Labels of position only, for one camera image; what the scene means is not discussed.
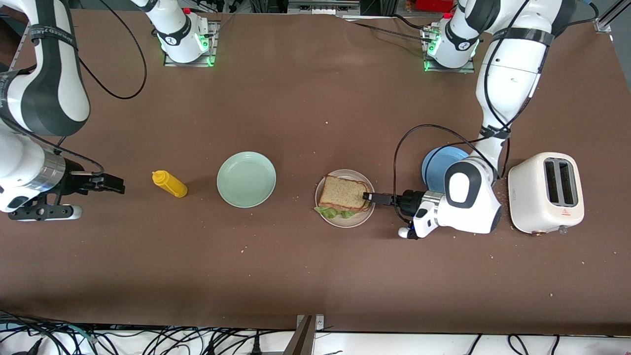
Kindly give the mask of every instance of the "white floor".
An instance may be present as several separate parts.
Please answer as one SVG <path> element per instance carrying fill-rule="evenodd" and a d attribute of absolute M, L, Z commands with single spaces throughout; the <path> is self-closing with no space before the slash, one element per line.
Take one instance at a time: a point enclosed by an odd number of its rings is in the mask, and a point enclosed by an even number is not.
<path fill-rule="evenodd" d="M 136 331 L 118 331 L 116 334 L 128 336 L 136 334 Z M 261 337 L 261 350 L 263 352 L 283 351 L 289 343 L 293 332 L 280 332 L 263 335 Z M 179 332 L 176 338 L 185 337 L 188 332 Z M 241 332 L 242 335 L 252 335 L 253 332 Z M 108 338 L 114 343 L 120 355 L 141 355 L 147 345 L 156 337 L 153 333 L 142 333 L 132 337 L 115 337 L 112 334 Z M 202 339 L 194 339 L 184 346 L 176 347 L 168 352 L 168 355 L 189 355 L 199 354 L 208 345 L 211 333 L 206 334 Z M 18 351 L 27 351 L 40 336 L 29 336 L 26 332 L 16 334 L 4 342 L 0 343 L 0 355 L 12 355 Z M 75 350 L 74 342 L 67 335 L 58 335 L 72 354 Z M 467 354 L 476 335 L 451 335 L 451 334 L 362 334 L 362 333 L 335 333 L 321 332 L 316 334 L 314 355 L 326 355 L 339 351 L 341 355 L 463 355 Z M 110 352 L 114 352 L 103 338 L 98 338 L 100 342 L 96 345 L 97 352 L 101 355 L 107 354 L 106 347 Z M 547 355 L 550 354 L 554 344 L 554 336 L 521 336 L 528 354 Z M 216 351 L 220 355 L 221 351 L 239 338 L 234 337 L 224 342 Z M 244 344 L 236 354 L 245 355 L 252 350 L 253 341 Z M 514 340 L 514 346 L 523 352 L 519 343 Z M 158 349 L 152 354 L 161 354 L 172 347 L 172 340 L 160 344 Z M 86 341 L 81 344 L 81 354 L 91 355 L 93 351 Z M 225 354 L 230 355 L 236 347 L 231 347 Z M 631 352 L 631 339 L 611 338 L 611 337 L 588 337 L 588 336 L 563 336 L 558 344 L 556 355 L 626 355 Z M 38 355 L 58 355 L 60 352 L 50 339 L 44 339 Z M 506 335 L 484 335 L 473 354 L 505 354 L 516 355 L 507 343 Z"/>

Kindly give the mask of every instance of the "bread slice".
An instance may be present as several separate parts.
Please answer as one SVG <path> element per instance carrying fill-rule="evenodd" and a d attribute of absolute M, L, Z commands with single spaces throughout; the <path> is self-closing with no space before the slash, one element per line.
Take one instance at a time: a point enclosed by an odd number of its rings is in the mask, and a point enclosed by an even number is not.
<path fill-rule="evenodd" d="M 340 211 L 362 212 L 370 206 L 363 199 L 364 192 L 370 192 L 370 190 L 368 185 L 361 181 L 327 175 L 318 206 L 333 207 Z"/>

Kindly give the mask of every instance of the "lettuce leaf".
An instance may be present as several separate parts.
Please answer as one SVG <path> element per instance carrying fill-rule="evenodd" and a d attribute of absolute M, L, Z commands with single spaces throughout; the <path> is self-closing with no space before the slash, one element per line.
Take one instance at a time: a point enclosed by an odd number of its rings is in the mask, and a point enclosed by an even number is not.
<path fill-rule="evenodd" d="M 333 207 L 315 207 L 314 210 L 326 219 L 332 219 L 337 217 L 338 215 L 341 215 L 342 218 L 346 219 L 354 216 L 357 213 L 351 211 L 340 211 L 336 210 Z"/>

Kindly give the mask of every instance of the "mustard bottle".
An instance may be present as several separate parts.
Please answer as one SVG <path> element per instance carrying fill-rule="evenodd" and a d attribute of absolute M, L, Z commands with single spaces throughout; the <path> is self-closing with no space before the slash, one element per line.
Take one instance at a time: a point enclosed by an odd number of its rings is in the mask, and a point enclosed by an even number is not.
<path fill-rule="evenodd" d="M 158 170 L 152 172 L 153 183 L 157 186 L 161 187 L 165 191 L 168 191 L 171 195 L 175 197 L 182 198 L 186 196 L 186 193 L 189 189 L 186 185 L 182 184 L 182 181 L 179 181 L 175 176 L 169 174 L 167 171 Z"/>

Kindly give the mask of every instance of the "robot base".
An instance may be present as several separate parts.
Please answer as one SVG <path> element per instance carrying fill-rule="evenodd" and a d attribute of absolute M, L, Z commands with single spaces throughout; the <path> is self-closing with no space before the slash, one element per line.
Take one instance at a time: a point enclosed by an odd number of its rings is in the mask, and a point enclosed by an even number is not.
<path fill-rule="evenodd" d="M 188 66 L 188 67 L 208 67 L 215 65 L 215 57 L 217 55 L 217 45 L 219 43 L 219 21 L 208 22 L 208 37 L 207 39 L 201 39 L 200 43 L 207 44 L 208 49 L 199 56 L 196 60 L 189 63 L 178 63 L 171 59 L 168 54 L 164 53 L 164 66 Z"/>

